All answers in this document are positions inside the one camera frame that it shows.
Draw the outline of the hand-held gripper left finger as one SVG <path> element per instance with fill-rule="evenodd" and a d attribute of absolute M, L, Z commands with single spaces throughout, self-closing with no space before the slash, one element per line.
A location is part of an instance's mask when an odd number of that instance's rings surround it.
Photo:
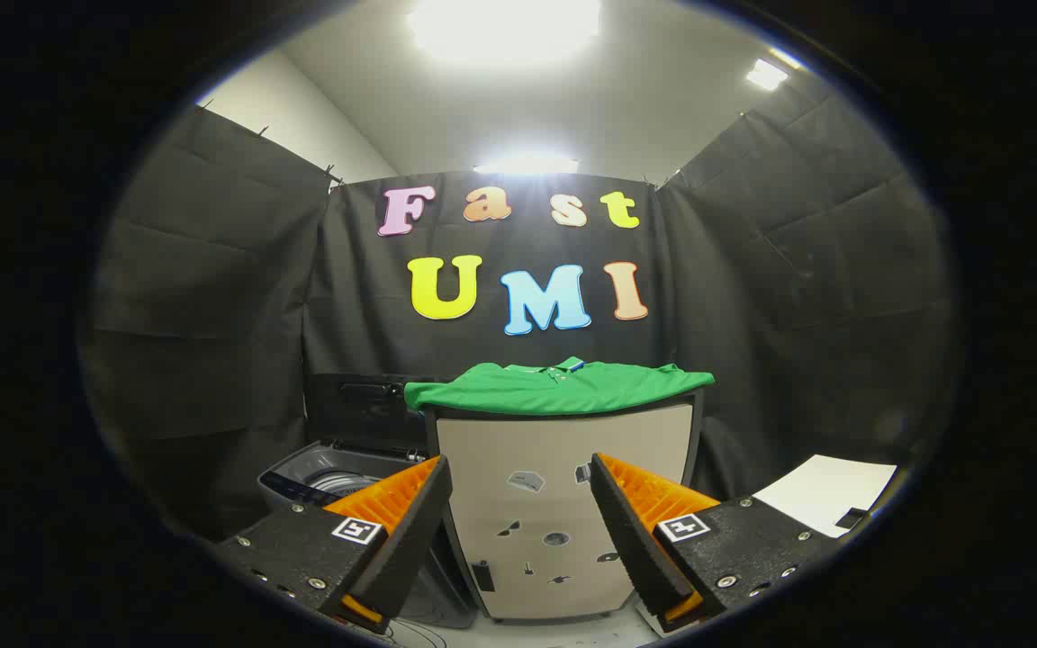
<path fill-rule="evenodd" d="M 289 503 L 212 553 L 296 605 L 381 635 L 407 604 L 452 492 L 437 455 L 326 505 Z"/>

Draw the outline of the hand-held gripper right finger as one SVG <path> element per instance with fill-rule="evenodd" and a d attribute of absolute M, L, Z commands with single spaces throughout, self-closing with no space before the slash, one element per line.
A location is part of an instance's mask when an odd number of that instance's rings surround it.
<path fill-rule="evenodd" d="M 664 632 L 778 593 L 840 543 L 757 498 L 721 503 L 606 453 L 590 491 L 634 592 Z"/>

